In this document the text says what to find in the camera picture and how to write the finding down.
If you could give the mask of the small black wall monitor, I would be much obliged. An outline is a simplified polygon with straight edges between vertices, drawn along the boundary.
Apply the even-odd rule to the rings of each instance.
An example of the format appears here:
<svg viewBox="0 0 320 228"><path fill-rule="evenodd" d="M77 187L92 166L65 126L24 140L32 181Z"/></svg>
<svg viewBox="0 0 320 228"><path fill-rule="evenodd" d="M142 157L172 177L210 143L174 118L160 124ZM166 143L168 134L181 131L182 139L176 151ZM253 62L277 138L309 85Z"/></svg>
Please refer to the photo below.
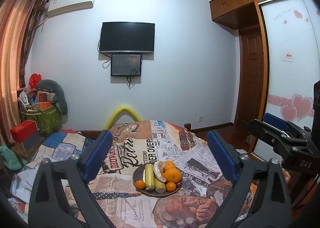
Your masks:
<svg viewBox="0 0 320 228"><path fill-rule="evenodd" d="M111 76L112 77L133 77L141 76L142 56L134 53L112 54Z"/></svg>

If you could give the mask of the white air conditioner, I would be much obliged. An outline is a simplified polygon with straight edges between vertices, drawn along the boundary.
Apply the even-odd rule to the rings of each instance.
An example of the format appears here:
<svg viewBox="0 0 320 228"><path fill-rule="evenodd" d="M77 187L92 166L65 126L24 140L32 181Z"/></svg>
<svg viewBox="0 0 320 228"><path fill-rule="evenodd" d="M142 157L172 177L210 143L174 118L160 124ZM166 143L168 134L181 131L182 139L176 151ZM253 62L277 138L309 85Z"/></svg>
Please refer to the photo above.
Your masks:
<svg viewBox="0 0 320 228"><path fill-rule="evenodd" d="M91 9L95 0L50 0L47 11L48 17L55 17L70 12Z"/></svg>

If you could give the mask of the orange striped curtain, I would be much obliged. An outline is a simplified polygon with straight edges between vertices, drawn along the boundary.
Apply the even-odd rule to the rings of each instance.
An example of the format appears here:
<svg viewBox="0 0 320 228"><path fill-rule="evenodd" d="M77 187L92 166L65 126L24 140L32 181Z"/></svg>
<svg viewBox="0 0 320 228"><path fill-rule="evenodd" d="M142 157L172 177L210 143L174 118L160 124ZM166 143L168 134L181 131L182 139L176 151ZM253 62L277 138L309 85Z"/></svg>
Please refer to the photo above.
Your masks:
<svg viewBox="0 0 320 228"><path fill-rule="evenodd" d="M17 90L25 87L25 66L47 0L4 0L1 5L1 145L15 142L20 123Z"/></svg>

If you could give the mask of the dark purple round plate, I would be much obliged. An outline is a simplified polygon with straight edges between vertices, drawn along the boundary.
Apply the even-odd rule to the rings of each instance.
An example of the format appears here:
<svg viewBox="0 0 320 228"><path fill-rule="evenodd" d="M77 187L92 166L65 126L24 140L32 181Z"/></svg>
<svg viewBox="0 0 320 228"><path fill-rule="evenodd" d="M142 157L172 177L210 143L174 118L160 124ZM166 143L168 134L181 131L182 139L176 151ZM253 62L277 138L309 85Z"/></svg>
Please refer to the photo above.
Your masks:
<svg viewBox="0 0 320 228"><path fill-rule="evenodd" d="M150 197L163 198L177 193L182 188L182 181L180 181L176 183L175 190L167 190L166 183L160 182L154 173L150 173L153 167L148 167L148 173L150 174L146 174L145 166L146 164L139 166L132 175L133 184L138 192ZM144 188L140 189L139 186L136 185L137 181L143 181L145 184Z"/></svg>

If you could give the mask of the black wall television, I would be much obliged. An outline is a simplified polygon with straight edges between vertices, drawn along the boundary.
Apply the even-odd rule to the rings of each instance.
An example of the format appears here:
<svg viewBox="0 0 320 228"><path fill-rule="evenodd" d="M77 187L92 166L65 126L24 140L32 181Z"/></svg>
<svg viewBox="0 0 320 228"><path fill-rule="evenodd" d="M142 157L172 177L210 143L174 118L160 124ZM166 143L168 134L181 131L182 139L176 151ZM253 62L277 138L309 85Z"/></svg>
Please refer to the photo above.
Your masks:
<svg viewBox="0 0 320 228"><path fill-rule="evenodd" d="M103 53L153 53L155 24L141 22L103 22L99 51Z"/></svg>

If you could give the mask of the green storage bag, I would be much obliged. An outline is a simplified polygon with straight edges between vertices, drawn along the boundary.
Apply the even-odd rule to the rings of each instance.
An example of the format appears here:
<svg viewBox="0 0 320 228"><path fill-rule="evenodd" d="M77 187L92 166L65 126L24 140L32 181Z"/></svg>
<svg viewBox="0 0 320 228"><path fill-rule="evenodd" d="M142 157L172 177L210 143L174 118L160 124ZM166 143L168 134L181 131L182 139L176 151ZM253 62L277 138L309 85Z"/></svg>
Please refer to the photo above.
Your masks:
<svg viewBox="0 0 320 228"><path fill-rule="evenodd" d="M21 121L35 121L41 136L49 136L62 128L61 115L55 105L41 111L20 110Z"/></svg>

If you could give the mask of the large orange with sticker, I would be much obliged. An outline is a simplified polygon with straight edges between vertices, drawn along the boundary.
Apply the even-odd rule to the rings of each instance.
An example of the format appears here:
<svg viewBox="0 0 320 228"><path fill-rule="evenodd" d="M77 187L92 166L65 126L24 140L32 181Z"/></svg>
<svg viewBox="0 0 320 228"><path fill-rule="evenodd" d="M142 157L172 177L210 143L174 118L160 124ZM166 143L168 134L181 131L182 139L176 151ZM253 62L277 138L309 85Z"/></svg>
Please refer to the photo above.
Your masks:
<svg viewBox="0 0 320 228"><path fill-rule="evenodd" d="M169 169L176 168L175 164L172 161L165 161L164 162L164 172Z"/></svg>

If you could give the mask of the brown wooden door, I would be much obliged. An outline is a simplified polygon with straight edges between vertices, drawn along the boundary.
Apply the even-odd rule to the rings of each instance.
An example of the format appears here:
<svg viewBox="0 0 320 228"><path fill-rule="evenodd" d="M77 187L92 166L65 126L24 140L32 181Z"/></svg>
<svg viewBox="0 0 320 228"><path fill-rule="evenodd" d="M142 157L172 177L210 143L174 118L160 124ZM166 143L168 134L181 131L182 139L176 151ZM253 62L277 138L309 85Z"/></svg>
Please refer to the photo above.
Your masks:
<svg viewBox="0 0 320 228"><path fill-rule="evenodd" d="M240 32L240 86L235 125L246 130L259 115L263 92L264 56L261 29Z"/></svg>

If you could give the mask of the large orange front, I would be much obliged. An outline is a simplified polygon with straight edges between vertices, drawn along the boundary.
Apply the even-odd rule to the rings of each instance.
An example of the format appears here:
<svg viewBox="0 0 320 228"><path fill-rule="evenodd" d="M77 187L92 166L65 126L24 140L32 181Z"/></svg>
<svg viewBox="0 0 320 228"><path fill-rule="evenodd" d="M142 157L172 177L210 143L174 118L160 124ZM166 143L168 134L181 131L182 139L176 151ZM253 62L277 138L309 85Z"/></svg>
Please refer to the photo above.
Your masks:
<svg viewBox="0 0 320 228"><path fill-rule="evenodd" d="M167 182L178 183L182 180L182 174L177 168L168 168L164 172L164 177Z"/></svg>

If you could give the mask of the red gift box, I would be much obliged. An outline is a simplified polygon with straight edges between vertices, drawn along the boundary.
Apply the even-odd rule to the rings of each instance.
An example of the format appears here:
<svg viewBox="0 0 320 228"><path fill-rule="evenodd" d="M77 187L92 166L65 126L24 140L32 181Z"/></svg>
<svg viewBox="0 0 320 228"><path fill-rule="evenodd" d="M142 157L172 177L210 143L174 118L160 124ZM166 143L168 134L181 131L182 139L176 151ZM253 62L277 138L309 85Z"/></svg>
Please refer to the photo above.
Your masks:
<svg viewBox="0 0 320 228"><path fill-rule="evenodd" d="M12 128L10 132L14 141L22 143L37 132L37 125L35 121L25 120Z"/></svg>

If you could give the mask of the blue patchwork quilt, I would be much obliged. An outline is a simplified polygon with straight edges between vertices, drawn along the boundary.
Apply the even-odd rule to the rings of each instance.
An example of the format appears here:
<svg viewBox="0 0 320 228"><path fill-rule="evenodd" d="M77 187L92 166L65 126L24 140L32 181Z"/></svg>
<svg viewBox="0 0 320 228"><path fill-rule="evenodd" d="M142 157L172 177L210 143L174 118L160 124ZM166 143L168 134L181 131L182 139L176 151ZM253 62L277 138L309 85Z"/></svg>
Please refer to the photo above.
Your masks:
<svg viewBox="0 0 320 228"><path fill-rule="evenodd" d="M36 154L33 161L38 162L43 158L50 158L55 161L63 161L73 154L81 154L84 149L91 145L94 140L84 137L80 133L57 132L48 136Z"/></svg>

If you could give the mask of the yellow corn cob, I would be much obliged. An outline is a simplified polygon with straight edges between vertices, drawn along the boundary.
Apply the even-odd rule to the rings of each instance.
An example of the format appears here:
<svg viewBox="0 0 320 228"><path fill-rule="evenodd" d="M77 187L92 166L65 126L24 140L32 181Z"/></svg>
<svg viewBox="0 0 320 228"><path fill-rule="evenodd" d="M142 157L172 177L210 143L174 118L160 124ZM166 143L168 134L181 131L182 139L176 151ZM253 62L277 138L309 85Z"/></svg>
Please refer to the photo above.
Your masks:
<svg viewBox="0 0 320 228"><path fill-rule="evenodd" d="M164 193L166 192L165 183L159 181L156 177L154 177L154 183L155 183L155 191L157 193Z"/></svg>
<svg viewBox="0 0 320 228"><path fill-rule="evenodd" d="M154 181L153 165L146 164L144 173L145 173L145 189L147 191L154 190L155 181Z"/></svg>

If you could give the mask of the small tangerine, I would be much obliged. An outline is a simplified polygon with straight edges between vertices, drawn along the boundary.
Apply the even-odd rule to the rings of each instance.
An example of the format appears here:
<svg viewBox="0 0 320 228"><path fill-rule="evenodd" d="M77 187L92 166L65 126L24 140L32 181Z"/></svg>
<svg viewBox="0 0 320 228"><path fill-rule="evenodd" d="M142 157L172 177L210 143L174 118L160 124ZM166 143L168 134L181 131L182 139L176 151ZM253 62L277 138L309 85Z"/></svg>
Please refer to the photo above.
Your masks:
<svg viewBox="0 0 320 228"><path fill-rule="evenodd" d="M145 182L143 180L137 180L135 186L137 189L143 190L145 188Z"/></svg>
<svg viewBox="0 0 320 228"><path fill-rule="evenodd" d="M174 192L177 186L174 182L167 182L165 185L165 188L167 192Z"/></svg>

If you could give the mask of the dark red grape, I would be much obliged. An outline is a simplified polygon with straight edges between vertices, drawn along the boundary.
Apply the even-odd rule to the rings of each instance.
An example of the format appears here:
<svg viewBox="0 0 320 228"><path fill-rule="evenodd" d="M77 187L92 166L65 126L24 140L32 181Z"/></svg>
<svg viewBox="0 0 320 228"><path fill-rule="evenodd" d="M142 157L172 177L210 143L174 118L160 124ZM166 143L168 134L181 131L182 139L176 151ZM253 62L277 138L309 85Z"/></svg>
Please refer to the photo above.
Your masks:
<svg viewBox="0 0 320 228"><path fill-rule="evenodd" d="M176 183L176 188L182 187L183 181L179 181Z"/></svg>

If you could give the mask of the peeled pomelo segment back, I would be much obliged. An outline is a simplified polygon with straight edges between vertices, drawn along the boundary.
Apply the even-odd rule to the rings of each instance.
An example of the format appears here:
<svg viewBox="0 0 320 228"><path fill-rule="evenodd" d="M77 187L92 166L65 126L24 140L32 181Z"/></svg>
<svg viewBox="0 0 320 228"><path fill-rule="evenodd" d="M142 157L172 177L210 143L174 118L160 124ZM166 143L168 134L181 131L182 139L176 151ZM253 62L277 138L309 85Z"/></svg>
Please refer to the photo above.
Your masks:
<svg viewBox="0 0 320 228"><path fill-rule="evenodd" d="M153 164L153 173L156 176L156 178L163 183L167 182L167 179L164 177L164 168L165 163L163 161L157 161Z"/></svg>

